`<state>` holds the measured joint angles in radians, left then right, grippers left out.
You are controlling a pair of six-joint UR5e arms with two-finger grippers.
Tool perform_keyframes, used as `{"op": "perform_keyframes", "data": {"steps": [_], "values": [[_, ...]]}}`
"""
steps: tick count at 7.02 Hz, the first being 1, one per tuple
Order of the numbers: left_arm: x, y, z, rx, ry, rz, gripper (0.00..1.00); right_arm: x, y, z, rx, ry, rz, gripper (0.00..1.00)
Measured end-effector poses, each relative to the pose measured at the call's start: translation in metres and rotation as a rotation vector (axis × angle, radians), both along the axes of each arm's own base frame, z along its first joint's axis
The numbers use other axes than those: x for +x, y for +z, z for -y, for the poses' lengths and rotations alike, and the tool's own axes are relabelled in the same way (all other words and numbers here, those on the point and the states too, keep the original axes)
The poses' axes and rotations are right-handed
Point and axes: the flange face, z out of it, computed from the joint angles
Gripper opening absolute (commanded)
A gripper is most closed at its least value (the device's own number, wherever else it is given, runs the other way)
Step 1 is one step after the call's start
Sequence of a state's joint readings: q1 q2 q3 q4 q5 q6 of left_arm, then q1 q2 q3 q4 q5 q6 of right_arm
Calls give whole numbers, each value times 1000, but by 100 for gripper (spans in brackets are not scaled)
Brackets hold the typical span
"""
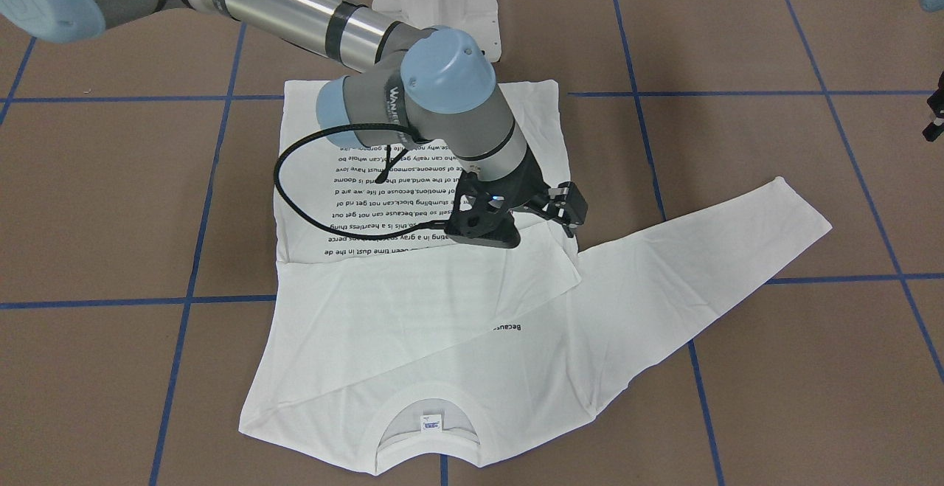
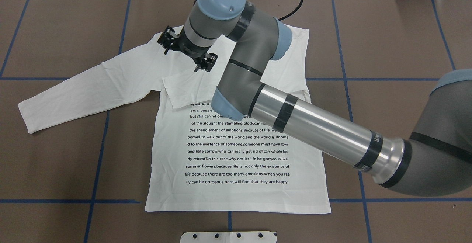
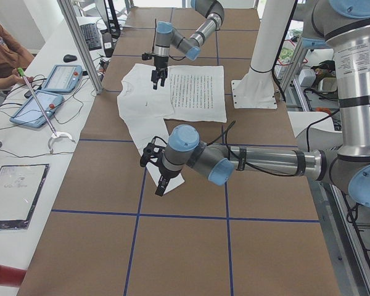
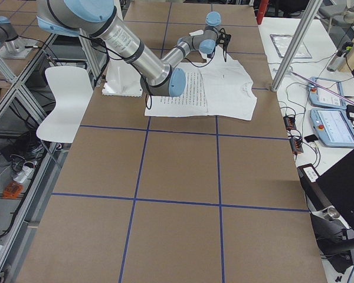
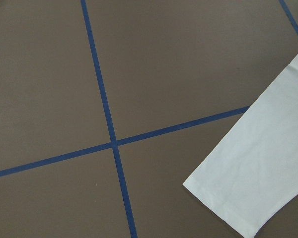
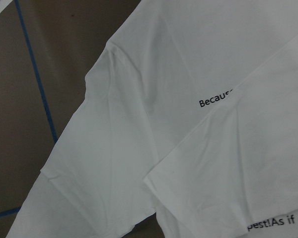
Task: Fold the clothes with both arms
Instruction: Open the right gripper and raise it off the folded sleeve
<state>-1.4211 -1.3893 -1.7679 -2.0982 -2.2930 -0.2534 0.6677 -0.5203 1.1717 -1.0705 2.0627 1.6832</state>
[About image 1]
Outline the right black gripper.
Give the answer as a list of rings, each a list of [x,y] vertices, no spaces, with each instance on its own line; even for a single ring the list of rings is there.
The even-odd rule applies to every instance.
[[[588,204],[576,183],[551,187],[539,169],[517,169],[499,180],[481,181],[462,171],[446,237],[463,244],[512,249],[521,241],[513,211],[530,212],[570,230],[586,222]]]

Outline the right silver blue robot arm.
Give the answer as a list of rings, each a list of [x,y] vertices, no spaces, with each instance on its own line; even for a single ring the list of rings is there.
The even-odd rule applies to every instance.
[[[567,237],[586,221],[586,199],[573,181],[546,183],[493,66],[463,30],[419,29],[347,0],[2,0],[2,15],[33,37],[64,44],[183,7],[219,13],[354,70],[318,95],[321,130],[289,146],[274,166],[277,194],[322,231],[392,240],[440,230],[455,242],[512,249],[520,241],[515,212],[560,224]],[[404,154],[441,140],[462,167],[451,214],[384,235],[319,224],[288,196],[280,173],[294,151],[325,137],[343,149],[400,144],[378,183]]]

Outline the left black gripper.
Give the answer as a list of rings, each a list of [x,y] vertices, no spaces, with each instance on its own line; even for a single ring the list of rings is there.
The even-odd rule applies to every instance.
[[[926,100],[933,116],[930,123],[923,129],[923,137],[926,141],[935,141],[943,133],[944,117],[944,74],[941,72],[940,79],[937,81],[937,89]]]

